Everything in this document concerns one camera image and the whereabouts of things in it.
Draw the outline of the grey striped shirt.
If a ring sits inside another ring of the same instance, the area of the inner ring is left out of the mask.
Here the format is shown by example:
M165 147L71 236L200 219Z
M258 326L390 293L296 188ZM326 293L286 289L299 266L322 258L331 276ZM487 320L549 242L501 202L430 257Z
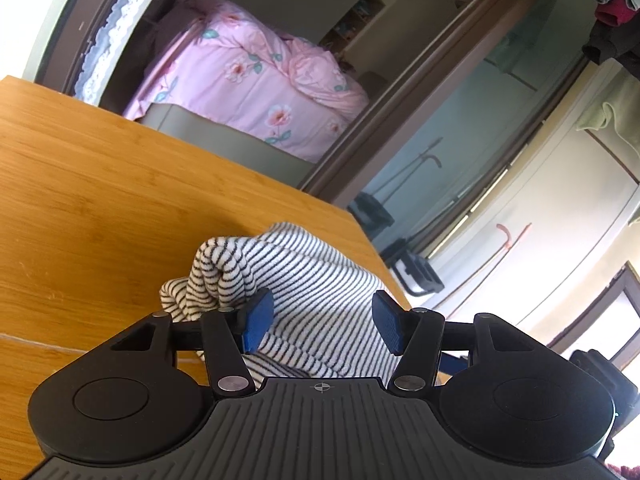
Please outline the grey striped shirt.
M274 313L258 349L244 361L255 384L268 377L355 378L387 382L398 359L372 318L384 289L373 273L292 223L254 237L214 237L195 254L185 278L160 288L176 322L209 310L238 310L259 289L270 290Z

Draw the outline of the beige bed frame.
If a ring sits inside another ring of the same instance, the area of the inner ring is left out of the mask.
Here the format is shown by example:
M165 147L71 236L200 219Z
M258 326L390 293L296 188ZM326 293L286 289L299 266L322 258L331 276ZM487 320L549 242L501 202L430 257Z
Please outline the beige bed frame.
M314 166L254 136L211 122L177 105L153 104L140 122L294 188Z

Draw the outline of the pink floral bed quilt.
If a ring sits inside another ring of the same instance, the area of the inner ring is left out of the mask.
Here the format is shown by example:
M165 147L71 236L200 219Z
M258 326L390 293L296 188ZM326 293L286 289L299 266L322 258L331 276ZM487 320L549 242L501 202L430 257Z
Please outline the pink floral bed quilt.
M130 120L175 105L318 162L369 104L331 52L228 0L176 0L155 41Z

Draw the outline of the white lace curtain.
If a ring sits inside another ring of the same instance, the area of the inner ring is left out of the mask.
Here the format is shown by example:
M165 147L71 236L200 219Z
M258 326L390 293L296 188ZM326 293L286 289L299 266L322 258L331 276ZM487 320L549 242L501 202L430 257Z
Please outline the white lace curtain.
M152 0L115 0L90 40L75 80L73 97L98 106L122 52Z

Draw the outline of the dark brown door frame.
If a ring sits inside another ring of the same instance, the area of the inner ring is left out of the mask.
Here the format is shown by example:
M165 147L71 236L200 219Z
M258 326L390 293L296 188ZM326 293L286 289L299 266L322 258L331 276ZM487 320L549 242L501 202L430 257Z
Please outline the dark brown door frame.
M323 156L299 189L346 207L538 0L471 0Z

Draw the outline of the glass sliding door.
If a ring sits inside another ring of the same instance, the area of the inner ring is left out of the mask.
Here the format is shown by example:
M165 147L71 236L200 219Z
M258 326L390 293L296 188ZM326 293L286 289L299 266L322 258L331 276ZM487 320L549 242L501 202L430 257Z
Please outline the glass sliding door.
M418 252L566 81L594 0L537 0L367 183L349 211L382 258Z

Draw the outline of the hanging clothes pile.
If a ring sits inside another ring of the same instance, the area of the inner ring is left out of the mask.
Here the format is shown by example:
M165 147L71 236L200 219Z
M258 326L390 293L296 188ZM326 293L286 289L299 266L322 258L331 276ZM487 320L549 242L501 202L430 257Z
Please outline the hanging clothes pile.
M601 65L614 60L639 78L639 0L596 0L594 22L582 53Z

